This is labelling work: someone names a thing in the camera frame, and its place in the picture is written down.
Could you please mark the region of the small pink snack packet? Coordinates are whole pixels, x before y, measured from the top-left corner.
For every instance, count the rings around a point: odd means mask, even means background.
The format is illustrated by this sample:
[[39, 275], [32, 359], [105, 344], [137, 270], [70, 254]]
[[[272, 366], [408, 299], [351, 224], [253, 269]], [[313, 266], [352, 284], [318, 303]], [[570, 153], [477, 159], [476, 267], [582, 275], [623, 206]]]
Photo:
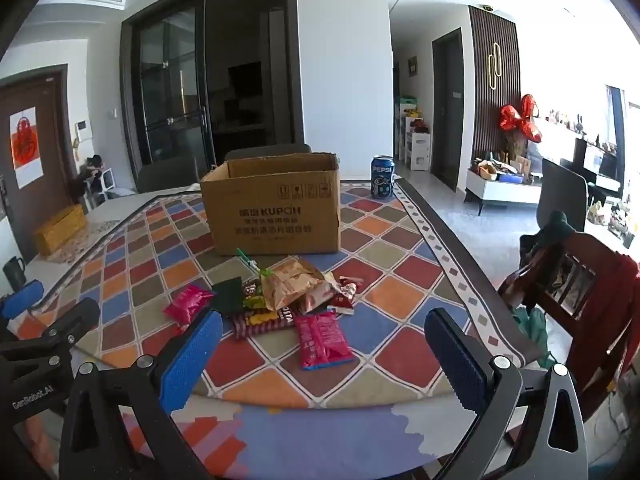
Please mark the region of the small pink snack packet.
[[168, 304], [163, 310], [163, 314], [182, 330], [185, 330], [201, 310], [209, 305], [214, 296], [215, 294], [211, 290], [188, 285]]

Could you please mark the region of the maroon Costa biscuit packet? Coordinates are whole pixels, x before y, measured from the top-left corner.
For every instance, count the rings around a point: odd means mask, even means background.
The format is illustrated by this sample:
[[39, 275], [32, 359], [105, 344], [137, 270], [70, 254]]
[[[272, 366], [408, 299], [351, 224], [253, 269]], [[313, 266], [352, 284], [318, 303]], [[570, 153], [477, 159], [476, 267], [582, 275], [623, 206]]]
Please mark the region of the maroon Costa biscuit packet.
[[268, 309], [245, 311], [232, 318], [236, 339], [245, 339], [277, 330], [284, 330], [295, 324], [298, 313], [288, 307], [277, 311]]

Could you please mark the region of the dark green snack packet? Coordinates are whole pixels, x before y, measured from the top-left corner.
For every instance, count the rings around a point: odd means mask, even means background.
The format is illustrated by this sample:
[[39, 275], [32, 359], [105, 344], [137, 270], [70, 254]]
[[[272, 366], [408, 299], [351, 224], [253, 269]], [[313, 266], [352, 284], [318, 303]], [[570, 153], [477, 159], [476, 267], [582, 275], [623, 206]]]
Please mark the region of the dark green snack packet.
[[232, 318], [243, 311], [244, 289], [239, 276], [213, 284], [212, 293], [210, 306], [223, 318]]

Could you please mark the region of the green lollipop with stick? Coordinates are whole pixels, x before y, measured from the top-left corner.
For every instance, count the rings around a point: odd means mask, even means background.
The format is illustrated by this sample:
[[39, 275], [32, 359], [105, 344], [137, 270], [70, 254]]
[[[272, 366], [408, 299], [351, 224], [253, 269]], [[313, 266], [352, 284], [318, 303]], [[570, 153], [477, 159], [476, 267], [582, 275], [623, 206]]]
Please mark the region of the green lollipop with stick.
[[243, 252], [241, 248], [236, 248], [236, 254], [249, 268], [251, 268], [257, 275], [261, 276], [262, 278], [272, 274], [269, 269], [264, 269], [258, 266], [258, 263], [255, 260], [251, 259], [245, 252]]

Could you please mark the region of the small red candy packet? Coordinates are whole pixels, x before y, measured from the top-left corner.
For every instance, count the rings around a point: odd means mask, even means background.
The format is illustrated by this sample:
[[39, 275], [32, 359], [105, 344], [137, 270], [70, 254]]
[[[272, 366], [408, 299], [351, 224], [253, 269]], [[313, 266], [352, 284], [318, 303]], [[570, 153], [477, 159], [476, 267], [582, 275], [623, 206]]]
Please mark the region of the small red candy packet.
[[337, 292], [326, 304], [326, 308], [336, 314], [353, 315], [355, 313], [355, 297], [363, 288], [362, 278], [340, 276], [337, 279]]

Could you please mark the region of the tan fortune biscuits bag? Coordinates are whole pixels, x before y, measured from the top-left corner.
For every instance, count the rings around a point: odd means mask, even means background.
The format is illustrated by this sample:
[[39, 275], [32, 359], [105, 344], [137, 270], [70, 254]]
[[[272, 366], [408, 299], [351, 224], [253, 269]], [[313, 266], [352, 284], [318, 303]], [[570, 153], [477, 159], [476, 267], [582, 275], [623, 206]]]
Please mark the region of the tan fortune biscuits bag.
[[337, 282], [331, 273], [322, 273], [301, 258], [289, 258], [270, 271], [271, 275], [260, 277], [265, 305], [270, 311], [296, 306], [300, 302], [300, 312], [308, 313], [337, 292]]

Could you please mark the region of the yellow woven tissue box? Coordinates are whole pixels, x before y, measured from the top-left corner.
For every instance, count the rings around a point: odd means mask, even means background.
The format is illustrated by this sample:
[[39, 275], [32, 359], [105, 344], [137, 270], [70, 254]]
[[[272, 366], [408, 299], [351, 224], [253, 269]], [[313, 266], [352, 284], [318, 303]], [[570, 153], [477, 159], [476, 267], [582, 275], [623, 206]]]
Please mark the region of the yellow woven tissue box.
[[43, 223], [34, 232], [35, 246], [43, 256], [54, 254], [87, 225], [84, 208], [69, 206]]

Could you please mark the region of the red wooden chair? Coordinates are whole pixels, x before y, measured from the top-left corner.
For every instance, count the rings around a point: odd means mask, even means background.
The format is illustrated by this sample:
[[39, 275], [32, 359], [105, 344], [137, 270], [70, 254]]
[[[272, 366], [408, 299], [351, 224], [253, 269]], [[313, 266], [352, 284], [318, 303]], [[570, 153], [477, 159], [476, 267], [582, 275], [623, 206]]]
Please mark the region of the red wooden chair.
[[511, 309], [541, 309], [568, 333], [565, 366], [590, 418], [639, 351], [638, 263], [575, 232], [538, 249], [498, 294]]

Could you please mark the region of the colourful diamond pattern tablecloth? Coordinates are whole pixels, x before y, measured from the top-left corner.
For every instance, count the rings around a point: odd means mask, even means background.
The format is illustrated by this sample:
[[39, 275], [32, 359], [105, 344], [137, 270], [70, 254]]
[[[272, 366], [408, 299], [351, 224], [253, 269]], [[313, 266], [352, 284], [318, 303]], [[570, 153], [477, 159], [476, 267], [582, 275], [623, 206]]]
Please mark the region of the colourful diamond pattern tablecloth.
[[78, 301], [100, 309], [79, 359], [129, 366], [178, 336], [204, 299], [220, 338], [175, 420], [215, 476], [373, 479], [451, 451], [471, 414], [425, 341], [442, 309], [516, 366], [538, 348], [407, 181], [391, 196], [346, 183], [329, 254], [221, 255], [196, 191], [110, 203], [72, 249], [32, 263], [41, 304], [11, 323], [40, 335]]

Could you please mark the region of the red paper door poster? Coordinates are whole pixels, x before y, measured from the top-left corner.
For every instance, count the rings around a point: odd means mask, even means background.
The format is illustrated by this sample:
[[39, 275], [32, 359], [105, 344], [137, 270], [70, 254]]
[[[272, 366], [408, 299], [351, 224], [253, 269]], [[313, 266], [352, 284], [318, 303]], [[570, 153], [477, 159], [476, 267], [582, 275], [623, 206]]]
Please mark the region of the red paper door poster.
[[37, 109], [32, 106], [9, 118], [10, 149], [19, 190], [43, 177], [37, 128]]

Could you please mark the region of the white low cabinet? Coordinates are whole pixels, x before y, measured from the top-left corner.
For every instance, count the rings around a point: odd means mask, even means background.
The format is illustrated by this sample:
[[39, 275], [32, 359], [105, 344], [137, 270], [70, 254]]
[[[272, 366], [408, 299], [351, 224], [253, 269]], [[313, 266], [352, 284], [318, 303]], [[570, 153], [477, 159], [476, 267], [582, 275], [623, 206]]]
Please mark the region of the white low cabinet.
[[541, 196], [541, 186], [486, 180], [469, 170], [464, 194], [464, 202], [477, 204], [477, 215], [480, 216], [486, 206], [536, 207]]

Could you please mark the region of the dark grey dining chair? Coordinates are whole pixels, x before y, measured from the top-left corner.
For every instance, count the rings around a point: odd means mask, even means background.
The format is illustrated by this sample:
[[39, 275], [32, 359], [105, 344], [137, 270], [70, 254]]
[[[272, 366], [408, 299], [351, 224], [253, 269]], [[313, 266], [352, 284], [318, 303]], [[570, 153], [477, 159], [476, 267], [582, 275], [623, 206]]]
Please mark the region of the dark grey dining chair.
[[588, 185], [584, 177], [544, 158], [536, 219], [543, 228], [555, 211], [565, 214], [567, 223], [576, 231], [585, 229], [588, 208]]

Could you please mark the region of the blue Pepsi can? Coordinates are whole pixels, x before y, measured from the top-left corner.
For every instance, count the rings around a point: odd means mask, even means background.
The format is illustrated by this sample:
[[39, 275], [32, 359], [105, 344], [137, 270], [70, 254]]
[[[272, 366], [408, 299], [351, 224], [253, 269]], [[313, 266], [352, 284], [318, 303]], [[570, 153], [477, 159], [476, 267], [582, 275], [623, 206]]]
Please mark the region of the blue Pepsi can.
[[395, 163], [392, 156], [378, 155], [371, 162], [371, 194], [389, 198], [393, 191]]

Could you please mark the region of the grey chair behind table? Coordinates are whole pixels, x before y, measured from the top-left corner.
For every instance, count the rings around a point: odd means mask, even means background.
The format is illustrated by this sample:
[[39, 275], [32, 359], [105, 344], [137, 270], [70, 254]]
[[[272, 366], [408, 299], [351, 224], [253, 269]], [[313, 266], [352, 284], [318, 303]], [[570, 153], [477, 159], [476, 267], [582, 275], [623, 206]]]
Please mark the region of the grey chair behind table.
[[254, 148], [239, 148], [238, 150], [230, 151], [224, 160], [230, 162], [230, 160], [235, 159], [305, 154], [310, 152], [311, 147], [305, 143], [274, 144], [255, 146]]

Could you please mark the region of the red balloon bow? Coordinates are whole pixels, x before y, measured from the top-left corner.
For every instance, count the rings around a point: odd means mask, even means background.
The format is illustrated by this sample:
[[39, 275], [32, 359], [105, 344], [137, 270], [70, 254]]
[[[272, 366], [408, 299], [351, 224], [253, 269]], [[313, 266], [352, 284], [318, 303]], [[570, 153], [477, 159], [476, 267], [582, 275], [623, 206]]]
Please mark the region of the red balloon bow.
[[518, 130], [527, 140], [540, 143], [542, 134], [534, 123], [537, 103], [531, 94], [522, 97], [520, 108], [505, 105], [500, 108], [498, 126], [503, 131]]

